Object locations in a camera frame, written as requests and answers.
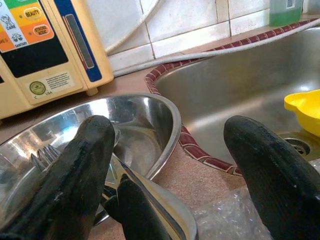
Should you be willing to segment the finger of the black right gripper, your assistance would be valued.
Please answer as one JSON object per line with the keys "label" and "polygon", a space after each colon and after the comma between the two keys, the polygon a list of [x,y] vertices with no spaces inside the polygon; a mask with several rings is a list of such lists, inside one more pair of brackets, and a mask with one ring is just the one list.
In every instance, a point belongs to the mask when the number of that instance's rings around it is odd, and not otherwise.
{"label": "finger of the black right gripper", "polygon": [[121,224],[127,240],[169,240],[171,237],[145,197],[126,174],[117,194],[102,204],[108,215]]}

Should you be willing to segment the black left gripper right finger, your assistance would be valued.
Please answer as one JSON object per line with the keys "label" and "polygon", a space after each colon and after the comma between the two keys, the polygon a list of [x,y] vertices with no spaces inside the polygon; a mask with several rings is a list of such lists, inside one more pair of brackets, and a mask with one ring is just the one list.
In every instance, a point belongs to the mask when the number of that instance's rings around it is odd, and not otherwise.
{"label": "black left gripper right finger", "polygon": [[226,120],[223,139],[251,200],[275,240],[320,238],[320,174],[287,141],[241,115]]}

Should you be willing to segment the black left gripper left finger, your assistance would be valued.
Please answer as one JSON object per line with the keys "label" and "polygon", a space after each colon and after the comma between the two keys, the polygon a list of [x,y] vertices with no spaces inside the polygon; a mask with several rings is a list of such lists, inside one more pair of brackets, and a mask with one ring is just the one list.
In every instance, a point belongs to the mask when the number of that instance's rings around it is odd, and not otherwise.
{"label": "black left gripper left finger", "polygon": [[102,115],[88,117],[0,227],[3,240],[86,240],[112,157],[115,130]]}

